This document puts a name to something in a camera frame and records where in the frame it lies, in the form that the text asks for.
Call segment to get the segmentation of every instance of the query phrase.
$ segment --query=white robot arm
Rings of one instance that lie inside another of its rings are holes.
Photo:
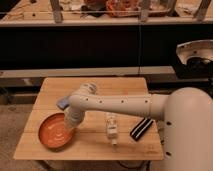
[[[150,117],[165,121],[165,171],[213,170],[213,100],[196,88],[171,95],[97,96],[84,84],[69,98],[67,125],[80,124],[87,110]]]

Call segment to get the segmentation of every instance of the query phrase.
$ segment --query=orange bowl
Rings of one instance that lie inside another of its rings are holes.
[[[70,142],[75,129],[66,129],[64,113],[55,113],[46,118],[39,128],[39,140],[47,148],[60,148]]]

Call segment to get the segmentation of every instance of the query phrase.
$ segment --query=wooden tabletop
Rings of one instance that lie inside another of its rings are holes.
[[[143,78],[46,78],[38,94],[24,132],[16,147],[15,159],[22,160],[162,160],[163,151],[156,123],[135,142],[129,132],[140,117],[116,114],[118,122],[117,146],[106,136],[106,112],[86,112],[84,121],[76,129],[72,143],[62,151],[50,151],[38,139],[41,123],[50,115],[61,112],[57,100],[69,95],[82,83],[94,83],[97,94],[146,94]]]

